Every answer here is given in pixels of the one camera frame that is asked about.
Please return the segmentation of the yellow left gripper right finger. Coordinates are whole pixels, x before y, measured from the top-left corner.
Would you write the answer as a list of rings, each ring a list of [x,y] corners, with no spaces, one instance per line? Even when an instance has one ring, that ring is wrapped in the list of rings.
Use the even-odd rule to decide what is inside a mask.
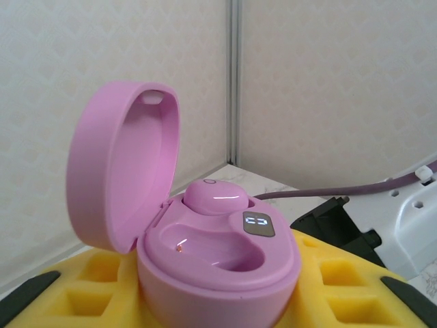
[[[437,328],[437,305],[388,269],[303,232],[283,328]]]

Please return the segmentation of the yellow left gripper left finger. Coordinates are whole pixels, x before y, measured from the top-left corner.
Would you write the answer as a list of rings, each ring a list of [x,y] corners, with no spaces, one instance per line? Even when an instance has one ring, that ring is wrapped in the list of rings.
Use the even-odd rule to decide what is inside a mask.
[[[90,249],[44,270],[38,295],[0,328],[154,328],[142,299],[135,254]]]

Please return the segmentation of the pink wireless earbud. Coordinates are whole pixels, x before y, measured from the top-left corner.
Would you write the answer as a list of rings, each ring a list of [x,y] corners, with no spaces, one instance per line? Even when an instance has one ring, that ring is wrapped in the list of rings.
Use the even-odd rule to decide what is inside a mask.
[[[234,183],[203,179],[189,184],[183,203],[200,215],[216,216],[248,208],[249,196]]]

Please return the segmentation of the pink earbud charging case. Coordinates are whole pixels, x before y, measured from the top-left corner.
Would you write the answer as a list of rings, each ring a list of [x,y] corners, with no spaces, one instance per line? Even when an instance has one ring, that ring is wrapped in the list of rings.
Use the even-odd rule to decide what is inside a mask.
[[[112,81],[90,99],[74,132],[66,203],[87,245],[137,254],[145,301],[164,328],[272,328],[301,270],[287,220],[249,207],[207,216],[171,195],[180,110],[161,83]]]

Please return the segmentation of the aluminium corner post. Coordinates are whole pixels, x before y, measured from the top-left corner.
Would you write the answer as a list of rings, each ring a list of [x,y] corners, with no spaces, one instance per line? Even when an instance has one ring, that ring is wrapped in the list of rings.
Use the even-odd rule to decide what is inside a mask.
[[[242,0],[226,4],[226,161],[240,167]]]

